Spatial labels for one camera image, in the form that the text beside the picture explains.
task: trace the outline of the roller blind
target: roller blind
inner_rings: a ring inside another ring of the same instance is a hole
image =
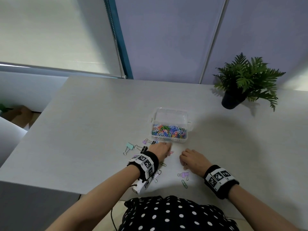
[[[104,0],[0,0],[0,62],[120,77]]]

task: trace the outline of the wristband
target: wristband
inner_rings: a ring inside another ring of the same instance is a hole
[[[158,158],[150,151],[143,152],[135,155],[128,161],[127,166],[130,164],[135,165],[140,170],[140,179],[142,181],[148,180],[154,172],[158,169]]]
[[[220,199],[228,198],[230,189],[240,183],[224,168],[212,165],[204,174],[204,184],[206,184]]]

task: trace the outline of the white table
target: white table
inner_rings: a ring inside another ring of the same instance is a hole
[[[308,92],[280,90],[275,112],[265,100],[221,106],[210,85],[70,77],[0,169],[0,180],[85,194],[125,167],[150,137],[150,116],[157,107],[187,110],[194,130],[174,144],[158,183],[144,196],[176,195],[214,204],[241,218],[201,178],[189,175],[188,189],[177,176],[185,148],[202,152],[229,170],[241,186],[288,220],[308,229]],[[256,108],[255,116],[251,110]],[[135,197],[129,189],[123,200]]]

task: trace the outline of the black cable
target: black cable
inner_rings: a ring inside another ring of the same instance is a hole
[[[117,230],[117,228],[116,228],[115,223],[113,222],[113,218],[112,218],[112,210],[113,210],[113,208],[111,208],[111,212],[110,212],[110,215],[111,215],[111,220],[112,220],[112,223],[113,223],[113,226],[114,226],[115,230],[116,230],[116,231],[118,231],[118,230]]]

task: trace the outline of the container of paper clips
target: container of paper clips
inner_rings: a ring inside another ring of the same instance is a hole
[[[151,135],[161,141],[184,143],[188,139],[188,113],[175,109],[157,108],[151,122]]]

